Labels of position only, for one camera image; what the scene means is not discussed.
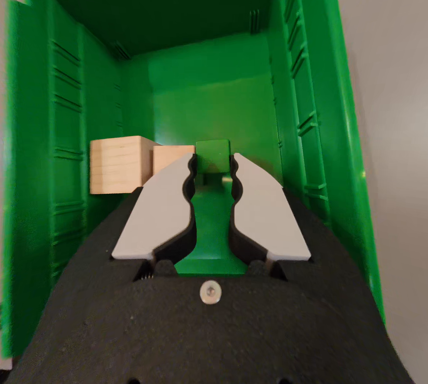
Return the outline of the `small green cube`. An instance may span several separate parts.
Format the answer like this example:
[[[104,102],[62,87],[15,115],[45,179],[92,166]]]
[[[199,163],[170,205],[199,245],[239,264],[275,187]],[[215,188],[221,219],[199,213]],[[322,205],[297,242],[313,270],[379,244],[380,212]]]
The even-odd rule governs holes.
[[[231,147],[228,139],[197,141],[198,174],[225,174],[230,171]]]

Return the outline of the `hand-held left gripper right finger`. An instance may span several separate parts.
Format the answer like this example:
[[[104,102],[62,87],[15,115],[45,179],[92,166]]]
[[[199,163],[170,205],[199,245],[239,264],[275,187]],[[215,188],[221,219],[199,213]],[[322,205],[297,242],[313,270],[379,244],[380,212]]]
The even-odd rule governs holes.
[[[284,194],[266,170],[240,153],[230,159],[233,205],[229,247],[244,264],[306,262],[310,250]]]

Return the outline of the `large wooden cube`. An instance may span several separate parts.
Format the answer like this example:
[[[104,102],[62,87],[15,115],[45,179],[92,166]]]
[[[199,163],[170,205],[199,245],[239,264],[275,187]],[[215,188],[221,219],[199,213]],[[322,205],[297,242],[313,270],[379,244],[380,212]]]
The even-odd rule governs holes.
[[[90,142],[90,194],[131,193],[153,176],[153,148],[142,136]]]

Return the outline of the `green plastic bin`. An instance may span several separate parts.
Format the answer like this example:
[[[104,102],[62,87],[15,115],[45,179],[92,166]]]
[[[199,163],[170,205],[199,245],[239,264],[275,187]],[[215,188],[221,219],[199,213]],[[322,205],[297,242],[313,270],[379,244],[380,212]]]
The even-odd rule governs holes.
[[[332,229],[385,320],[338,0],[9,0],[2,351],[23,354],[84,239],[95,140],[228,140]]]

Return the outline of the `grey desk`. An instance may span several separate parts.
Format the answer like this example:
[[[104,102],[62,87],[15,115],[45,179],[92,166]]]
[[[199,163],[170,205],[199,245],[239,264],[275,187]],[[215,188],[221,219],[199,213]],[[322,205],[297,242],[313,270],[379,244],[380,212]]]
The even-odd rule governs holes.
[[[388,335],[427,383],[427,0],[338,0]]]

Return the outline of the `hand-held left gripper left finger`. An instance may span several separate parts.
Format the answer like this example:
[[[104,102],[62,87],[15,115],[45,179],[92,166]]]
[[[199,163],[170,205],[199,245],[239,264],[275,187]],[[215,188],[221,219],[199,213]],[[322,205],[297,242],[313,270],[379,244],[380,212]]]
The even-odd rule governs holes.
[[[194,250],[196,173],[197,157],[189,152],[146,182],[112,251],[113,260],[176,265]]]

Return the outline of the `medium wooden cube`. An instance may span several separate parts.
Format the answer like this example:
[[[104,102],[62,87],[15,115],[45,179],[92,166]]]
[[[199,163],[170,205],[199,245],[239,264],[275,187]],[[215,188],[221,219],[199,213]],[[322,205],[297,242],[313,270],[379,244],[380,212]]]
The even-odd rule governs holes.
[[[195,153],[194,145],[153,146],[153,175],[180,159],[187,153]]]

